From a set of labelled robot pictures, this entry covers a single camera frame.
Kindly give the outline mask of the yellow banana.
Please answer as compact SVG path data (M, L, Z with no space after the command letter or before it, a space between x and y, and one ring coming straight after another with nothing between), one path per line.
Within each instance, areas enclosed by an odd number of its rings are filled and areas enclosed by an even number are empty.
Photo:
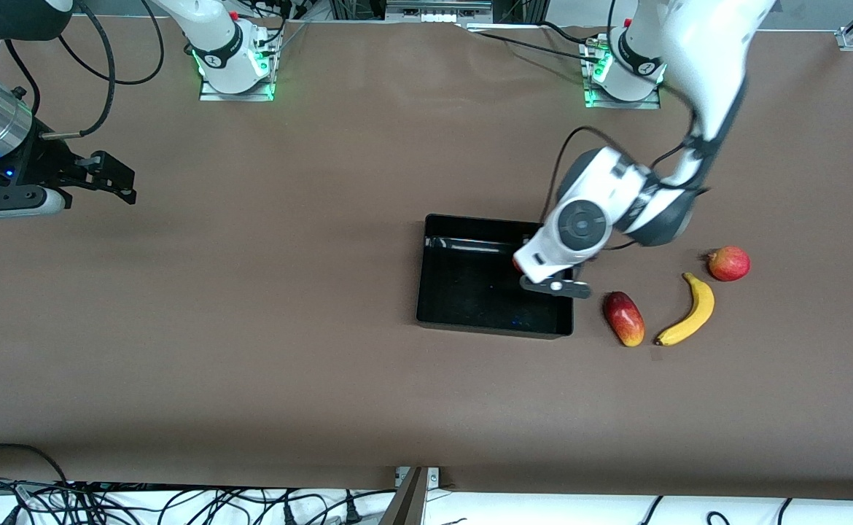
M695 335L714 313L715 295L709 284L696 278L693 273L686 272L682 276L690 287L692 306L689 313L679 322L666 327L656 335L654 338L656 346L674 346L687 340Z

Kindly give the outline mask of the dark metal support beam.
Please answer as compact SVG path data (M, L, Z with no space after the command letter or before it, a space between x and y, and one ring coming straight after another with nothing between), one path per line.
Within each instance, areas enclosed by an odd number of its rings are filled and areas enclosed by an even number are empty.
M440 488L439 467L399 467L399 488L378 525L424 525L427 492Z

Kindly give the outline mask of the white power strip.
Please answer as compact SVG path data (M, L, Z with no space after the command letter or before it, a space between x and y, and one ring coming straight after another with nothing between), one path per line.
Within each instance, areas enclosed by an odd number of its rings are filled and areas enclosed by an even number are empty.
M401 23L491 24L492 0L386 0L384 20Z

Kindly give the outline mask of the red apple with stem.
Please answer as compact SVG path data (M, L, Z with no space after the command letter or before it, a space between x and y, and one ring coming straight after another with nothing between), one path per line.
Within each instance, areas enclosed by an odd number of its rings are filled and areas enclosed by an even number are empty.
M707 253L704 259L706 259L707 272L719 281L731 282L742 279L751 270L749 254L738 246L723 246Z

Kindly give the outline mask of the black plastic box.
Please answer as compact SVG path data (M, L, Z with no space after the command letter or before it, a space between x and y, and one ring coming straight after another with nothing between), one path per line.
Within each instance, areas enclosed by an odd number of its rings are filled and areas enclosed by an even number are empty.
M573 299L526 290L513 254L539 224L429 214L416 320L424 327L553 340L573 335Z

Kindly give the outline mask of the red yellow mango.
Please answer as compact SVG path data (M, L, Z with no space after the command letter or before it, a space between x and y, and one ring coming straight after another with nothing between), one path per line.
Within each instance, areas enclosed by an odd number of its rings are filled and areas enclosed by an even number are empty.
M615 290L604 296L604 319L619 342L626 348L636 348L645 339L645 322L634 301L625 292Z

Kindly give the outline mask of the brown table cover sheet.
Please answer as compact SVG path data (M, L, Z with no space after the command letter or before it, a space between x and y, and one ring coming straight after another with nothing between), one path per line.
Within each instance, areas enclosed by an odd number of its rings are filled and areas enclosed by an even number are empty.
M447 24L314 23L272 102L206 102L177 27L102 149L136 205L0 219L0 442L81 481L853 499L853 52L760 32L749 92L676 242L604 253L554 340L416 321L424 217L539 218L564 137L640 162L688 110L599 111L567 59ZM707 253L738 246L744 278ZM715 295L690 311L683 273ZM604 319L625 292L636 348Z

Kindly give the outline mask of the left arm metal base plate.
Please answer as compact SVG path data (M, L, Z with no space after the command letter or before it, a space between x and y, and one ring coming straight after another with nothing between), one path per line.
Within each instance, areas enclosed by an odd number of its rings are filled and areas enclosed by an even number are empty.
M581 73L583 73L583 95L587 109L660 109L660 94L656 87L648 96L637 101L624 101L611 96L604 89L604 78L615 62L606 38L606 34L597 34L596 37L588 37L583 43L577 45L581 56L594 59L594 62L580 61Z

